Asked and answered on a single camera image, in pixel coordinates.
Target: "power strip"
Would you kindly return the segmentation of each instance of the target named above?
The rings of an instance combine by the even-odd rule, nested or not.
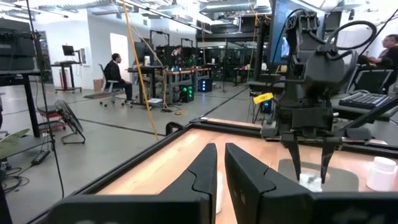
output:
[[[30,162],[33,166],[39,165],[43,162],[43,160],[50,154],[50,151],[42,151],[39,155],[37,155],[32,162]]]

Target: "ceiling light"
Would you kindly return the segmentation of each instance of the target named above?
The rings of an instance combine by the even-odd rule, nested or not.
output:
[[[190,23],[185,22],[185,21],[183,21],[183,20],[181,20],[181,19],[177,19],[177,18],[175,18],[175,17],[166,15],[166,14],[164,14],[163,12],[159,12],[159,11],[156,10],[156,9],[153,9],[153,8],[151,8],[151,7],[147,7],[147,6],[145,6],[145,5],[143,5],[143,4],[140,4],[140,3],[138,3],[138,2],[134,2],[134,1],[130,1],[130,0],[124,0],[124,1],[123,1],[123,0],[116,0],[116,2],[119,3],[119,4],[123,4],[123,2],[125,2],[126,4],[128,4],[128,5],[130,5],[130,6],[136,6],[136,7],[140,8],[140,9],[147,10],[147,11],[150,11],[150,12],[152,12],[152,13],[154,13],[154,14],[157,14],[158,16],[162,16],[162,17],[164,17],[164,18],[171,19],[171,20],[173,20],[173,21],[175,21],[175,22],[184,24],[184,25],[186,25],[186,26],[193,27],[193,28],[195,28],[195,29],[197,29],[197,30],[202,30],[203,32],[206,32],[206,33],[208,33],[208,34],[212,34],[212,31],[210,31],[210,30],[202,29],[201,27],[198,27],[198,26],[196,26],[196,25],[190,24]]]
[[[7,2],[0,2],[0,5],[11,7],[11,8],[14,8],[14,9],[25,9],[25,10],[28,10],[28,8],[26,6],[20,6],[20,5],[17,5],[17,4],[11,4],[11,3],[7,3]],[[55,14],[57,16],[62,16],[64,18],[68,18],[67,15],[64,15],[64,14],[61,14],[61,13],[57,13],[57,12],[49,12],[49,11],[44,11],[44,10],[40,10],[40,9],[32,9],[32,8],[29,8],[29,10],[32,11],[32,12],[50,13],[50,14]]]

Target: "wooden tabletop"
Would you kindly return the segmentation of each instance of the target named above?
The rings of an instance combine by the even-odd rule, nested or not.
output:
[[[263,139],[233,134],[191,129],[159,152],[122,175],[98,192],[100,195],[159,194],[170,185],[210,142],[217,146],[218,171],[224,174],[223,208],[217,214],[217,224],[235,224],[236,219],[226,183],[224,154],[225,143],[233,142],[271,168],[278,170],[281,159],[290,159],[288,150],[278,142],[265,142]],[[320,164],[321,150],[316,147],[300,146],[302,162]],[[366,187],[366,176],[373,156],[336,151],[329,167],[344,169],[354,173],[359,179],[359,191],[370,191]]]

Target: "white cup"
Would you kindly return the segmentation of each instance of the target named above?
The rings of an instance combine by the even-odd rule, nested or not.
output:
[[[375,157],[366,185],[375,191],[390,191],[395,177],[396,162],[384,157]]]
[[[224,194],[224,184],[223,184],[223,174],[217,172],[217,199],[216,199],[216,214],[218,214],[223,206],[223,194]]]

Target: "keyboard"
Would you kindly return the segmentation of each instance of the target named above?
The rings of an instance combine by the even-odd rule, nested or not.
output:
[[[340,106],[350,106],[354,108],[373,110],[374,108],[382,105],[388,100],[390,100],[390,97],[383,94],[355,93],[349,97],[340,100],[338,104]]]

